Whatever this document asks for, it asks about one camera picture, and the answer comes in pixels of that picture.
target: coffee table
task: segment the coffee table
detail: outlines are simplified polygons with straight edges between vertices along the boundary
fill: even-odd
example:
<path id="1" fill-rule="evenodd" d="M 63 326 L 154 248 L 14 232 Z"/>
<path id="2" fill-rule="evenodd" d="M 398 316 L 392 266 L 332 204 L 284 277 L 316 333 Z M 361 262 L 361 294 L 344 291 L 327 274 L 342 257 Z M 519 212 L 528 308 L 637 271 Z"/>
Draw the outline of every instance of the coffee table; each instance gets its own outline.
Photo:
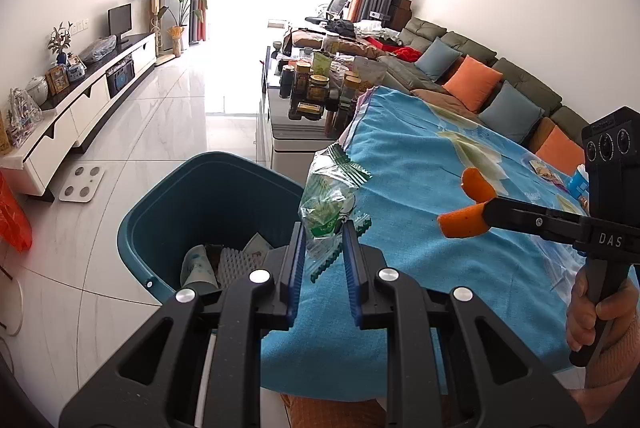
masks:
<path id="1" fill-rule="evenodd" d="M 276 65 L 274 59 L 265 61 L 255 132 L 256 158 L 264 166 L 304 185 L 314 154 L 334 143 L 335 139 L 324 133 L 326 112 L 320 121 L 289 119 L 290 99 L 280 97 Z"/>

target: television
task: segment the television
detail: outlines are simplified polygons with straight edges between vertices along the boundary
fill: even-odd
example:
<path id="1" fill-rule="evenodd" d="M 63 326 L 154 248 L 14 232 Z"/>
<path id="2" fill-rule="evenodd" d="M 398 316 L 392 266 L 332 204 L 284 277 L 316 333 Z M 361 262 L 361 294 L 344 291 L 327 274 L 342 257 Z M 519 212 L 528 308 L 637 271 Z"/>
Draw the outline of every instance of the television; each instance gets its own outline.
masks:
<path id="1" fill-rule="evenodd" d="M 109 35 L 116 36 L 116 46 L 118 48 L 121 48 L 123 43 L 129 42 L 127 39 L 123 40 L 122 35 L 132 28 L 131 4 L 109 10 Z"/>

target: hand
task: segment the hand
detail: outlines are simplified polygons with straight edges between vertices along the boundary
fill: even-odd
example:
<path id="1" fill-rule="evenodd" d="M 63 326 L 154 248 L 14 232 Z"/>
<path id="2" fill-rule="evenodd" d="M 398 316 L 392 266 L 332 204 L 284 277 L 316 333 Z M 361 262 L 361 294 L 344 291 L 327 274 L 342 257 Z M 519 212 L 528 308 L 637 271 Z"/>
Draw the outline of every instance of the hand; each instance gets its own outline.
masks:
<path id="1" fill-rule="evenodd" d="M 574 352 L 578 352 L 583 345 L 593 344 L 596 337 L 596 315 L 605 321 L 615 320 L 604 348 L 620 341 L 636 316 L 639 292 L 629 278 L 617 293 L 597 305 L 587 298 L 587 288 L 587 276 L 582 268 L 575 276 L 574 287 L 571 289 L 571 303 L 566 312 L 566 342 Z"/>

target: teal trash bin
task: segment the teal trash bin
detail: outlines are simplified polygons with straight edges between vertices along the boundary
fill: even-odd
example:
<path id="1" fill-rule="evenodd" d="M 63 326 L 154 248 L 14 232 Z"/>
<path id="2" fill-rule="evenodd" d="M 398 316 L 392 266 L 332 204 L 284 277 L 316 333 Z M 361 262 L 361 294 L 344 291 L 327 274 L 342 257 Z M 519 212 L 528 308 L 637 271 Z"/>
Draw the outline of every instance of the teal trash bin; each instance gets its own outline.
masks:
<path id="1" fill-rule="evenodd" d="M 242 250 L 255 233 L 289 243 L 303 187 L 228 153 L 197 155 L 148 192 L 122 220 L 118 252 L 157 300 L 180 288 L 187 251 L 200 244 Z"/>

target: blue tablecloth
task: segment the blue tablecloth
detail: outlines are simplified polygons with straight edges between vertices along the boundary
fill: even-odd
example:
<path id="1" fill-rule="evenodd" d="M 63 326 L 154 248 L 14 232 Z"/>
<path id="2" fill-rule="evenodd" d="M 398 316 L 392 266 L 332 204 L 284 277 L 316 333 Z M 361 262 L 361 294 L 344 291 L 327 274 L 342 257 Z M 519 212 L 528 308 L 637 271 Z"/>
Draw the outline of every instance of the blue tablecloth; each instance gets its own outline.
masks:
<path id="1" fill-rule="evenodd" d="M 436 222 L 473 203 L 460 187 L 469 166 L 499 194 L 581 213 L 568 193 L 533 172 L 529 160 L 537 157 L 487 128 L 382 87 L 362 104 L 346 149 L 373 174 L 358 191 L 358 207 L 373 224 L 362 243 L 382 249 L 391 267 L 422 286 L 470 287 L 550 370 L 569 366 L 562 298 L 582 258 L 570 247 L 495 229 L 447 239 Z M 317 283 L 305 278 L 293 329 L 263 339 L 262 385 L 347 401 L 386 394 L 386 334 L 354 326 L 342 257 Z"/>

